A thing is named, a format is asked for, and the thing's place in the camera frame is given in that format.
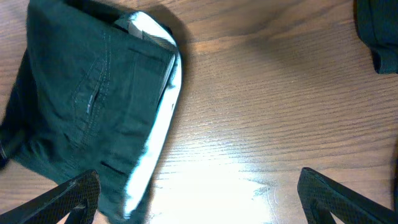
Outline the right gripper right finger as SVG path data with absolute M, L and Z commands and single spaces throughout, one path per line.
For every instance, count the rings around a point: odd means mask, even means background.
M 301 170 L 298 195 L 308 223 L 397 223 L 397 213 L 309 168 Z

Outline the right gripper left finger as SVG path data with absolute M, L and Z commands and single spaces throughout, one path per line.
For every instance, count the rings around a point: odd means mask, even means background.
M 1 215 L 1 223 L 92 223 L 101 192 L 95 170 L 88 170 L 56 188 Z

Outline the black shorts garment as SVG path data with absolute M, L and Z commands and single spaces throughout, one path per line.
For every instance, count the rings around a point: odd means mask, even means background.
M 1 122 L 1 164 L 63 183 L 95 170 L 98 210 L 143 223 L 182 85 L 172 31 L 96 1 L 31 1 L 27 48 Z

